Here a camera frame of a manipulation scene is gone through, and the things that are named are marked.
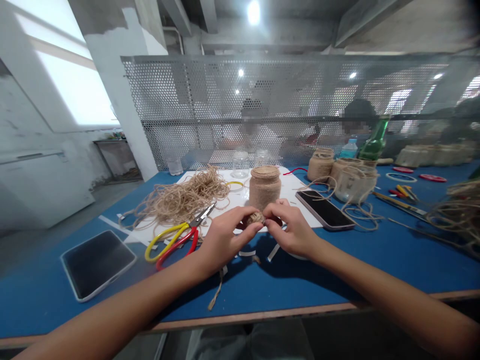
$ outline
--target ceiling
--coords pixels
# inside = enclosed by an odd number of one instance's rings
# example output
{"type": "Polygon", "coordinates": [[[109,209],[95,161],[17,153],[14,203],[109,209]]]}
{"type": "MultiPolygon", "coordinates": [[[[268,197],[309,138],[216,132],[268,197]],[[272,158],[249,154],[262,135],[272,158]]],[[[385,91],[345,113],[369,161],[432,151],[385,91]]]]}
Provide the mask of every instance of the ceiling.
{"type": "MultiPolygon", "coordinates": [[[[157,1],[163,24],[173,26],[162,4],[172,0],[157,1]]],[[[200,0],[177,1],[181,1],[187,20],[200,26],[201,41],[210,42],[203,46],[209,48],[209,54],[271,51],[278,44],[283,46],[279,53],[285,54],[318,53],[330,44],[347,54],[457,53],[479,43],[479,18],[473,22],[473,0],[257,0],[263,22],[258,36],[247,23],[251,0],[214,0],[217,31],[213,33],[206,29],[200,0]],[[336,28],[344,18],[362,23],[369,8],[385,7],[382,4],[393,5],[381,13],[379,20],[367,19],[368,26],[349,35],[347,41],[335,41],[336,28]]]]}
{"type": "MultiPolygon", "coordinates": [[[[215,0],[218,17],[242,18],[250,0],[215,0]]],[[[339,20],[357,0],[258,0],[264,16],[284,19],[339,20]]]]}

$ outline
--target phone screen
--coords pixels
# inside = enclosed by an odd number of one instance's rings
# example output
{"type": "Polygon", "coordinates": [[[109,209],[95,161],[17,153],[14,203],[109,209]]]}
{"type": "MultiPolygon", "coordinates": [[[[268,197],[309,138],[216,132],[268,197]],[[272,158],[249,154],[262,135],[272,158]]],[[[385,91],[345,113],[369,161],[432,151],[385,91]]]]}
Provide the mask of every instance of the phone screen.
{"type": "Polygon", "coordinates": [[[112,232],[104,231],[62,256],[79,299],[84,299],[135,260],[112,232]]]}
{"type": "Polygon", "coordinates": [[[352,225],[353,222],[346,217],[335,205],[328,200],[315,200],[320,195],[316,191],[299,191],[299,196],[331,227],[352,225]]]}

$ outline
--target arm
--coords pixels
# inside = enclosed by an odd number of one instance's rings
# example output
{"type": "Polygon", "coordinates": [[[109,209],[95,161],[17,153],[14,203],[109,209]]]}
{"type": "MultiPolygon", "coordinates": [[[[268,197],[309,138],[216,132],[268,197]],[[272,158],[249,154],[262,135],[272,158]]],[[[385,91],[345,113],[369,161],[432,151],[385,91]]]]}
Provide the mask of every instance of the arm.
{"type": "Polygon", "coordinates": [[[373,267],[320,239],[296,207],[278,201],[264,210],[265,224],[280,246],[337,275],[375,308],[439,358],[469,359],[480,341],[480,325],[404,281],[373,267]]]}
{"type": "Polygon", "coordinates": [[[207,279],[248,243],[263,225],[233,230],[258,211],[236,207],[213,219],[202,246],[161,272],[125,289],[58,327],[16,359],[111,359],[166,306],[207,279]]]}

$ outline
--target red ring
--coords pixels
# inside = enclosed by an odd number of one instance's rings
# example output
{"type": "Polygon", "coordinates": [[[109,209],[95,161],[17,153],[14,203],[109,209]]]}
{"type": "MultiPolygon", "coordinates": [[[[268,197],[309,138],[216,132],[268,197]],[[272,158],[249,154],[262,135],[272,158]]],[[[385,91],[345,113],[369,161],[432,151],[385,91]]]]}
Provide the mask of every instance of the red ring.
{"type": "Polygon", "coordinates": [[[433,181],[435,183],[446,183],[447,179],[441,176],[436,176],[436,175],[430,175],[430,174],[420,174],[418,175],[420,179],[428,180],[428,181],[433,181]]]}
{"type": "Polygon", "coordinates": [[[406,167],[394,167],[392,170],[398,171],[399,173],[412,174],[414,171],[406,167]]]}

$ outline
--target ceiling light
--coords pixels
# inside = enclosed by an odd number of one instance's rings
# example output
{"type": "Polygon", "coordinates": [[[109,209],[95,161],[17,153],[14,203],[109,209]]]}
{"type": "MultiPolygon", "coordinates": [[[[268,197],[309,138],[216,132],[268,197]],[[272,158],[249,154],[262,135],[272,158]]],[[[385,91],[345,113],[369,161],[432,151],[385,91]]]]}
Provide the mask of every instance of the ceiling light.
{"type": "Polygon", "coordinates": [[[248,22],[251,25],[258,25],[260,22],[260,5],[258,1],[251,1],[246,8],[248,14],[248,22]]]}

